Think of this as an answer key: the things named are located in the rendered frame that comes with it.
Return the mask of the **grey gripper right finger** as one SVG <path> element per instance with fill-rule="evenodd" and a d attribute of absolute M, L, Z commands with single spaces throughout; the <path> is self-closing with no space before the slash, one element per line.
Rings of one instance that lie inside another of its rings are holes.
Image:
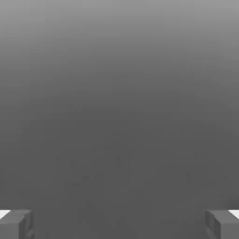
<path fill-rule="evenodd" d="M 206 210 L 208 239 L 239 239 L 239 210 Z"/>

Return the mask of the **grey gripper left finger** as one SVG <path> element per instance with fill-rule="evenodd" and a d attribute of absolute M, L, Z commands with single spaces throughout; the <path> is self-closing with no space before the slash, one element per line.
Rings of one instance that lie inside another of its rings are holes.
<path fill-rule="evenodd" d="M 35 239 L 34 211 L 0 210 L 0 239 Z"/>

